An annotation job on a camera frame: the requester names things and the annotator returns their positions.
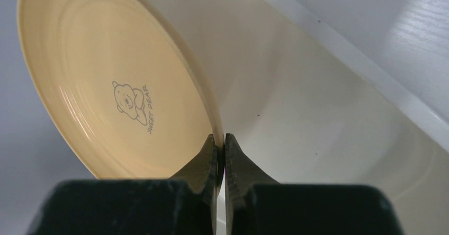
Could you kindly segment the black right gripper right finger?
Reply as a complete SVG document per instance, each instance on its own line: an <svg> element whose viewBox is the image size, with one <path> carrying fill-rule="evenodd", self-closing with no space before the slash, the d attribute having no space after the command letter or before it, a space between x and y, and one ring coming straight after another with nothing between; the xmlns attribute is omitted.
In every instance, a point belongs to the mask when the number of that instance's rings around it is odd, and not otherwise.
<svg viewBox="0 0 449 235"><path fill-rule="evenodd" d="M227 133L224 146L227 234L403 234L377 188L281 184Z"/></svg>

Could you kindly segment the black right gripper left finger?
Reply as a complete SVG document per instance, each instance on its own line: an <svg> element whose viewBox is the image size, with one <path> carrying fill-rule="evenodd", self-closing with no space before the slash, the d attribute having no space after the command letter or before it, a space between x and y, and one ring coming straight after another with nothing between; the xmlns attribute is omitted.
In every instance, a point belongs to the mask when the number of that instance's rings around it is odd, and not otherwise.
<svg viewBox="0 0 449 235"><path fill-rule="evenodd" d="M168 179L73 179L46 196L27 234L215 234L219 148L209 135Z"/></svg>

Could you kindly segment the orange plate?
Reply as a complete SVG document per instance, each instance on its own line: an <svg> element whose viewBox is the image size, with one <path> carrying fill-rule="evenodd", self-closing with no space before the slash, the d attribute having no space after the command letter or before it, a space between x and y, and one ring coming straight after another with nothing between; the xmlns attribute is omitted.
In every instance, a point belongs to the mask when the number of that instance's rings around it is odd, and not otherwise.
<svg viewBox="0 0 449 235"><path fill-rule="evenodd" d="M224 144L202 66L144 0L17 0L17 29L55 126L97 178L167 178Z"/></svg>

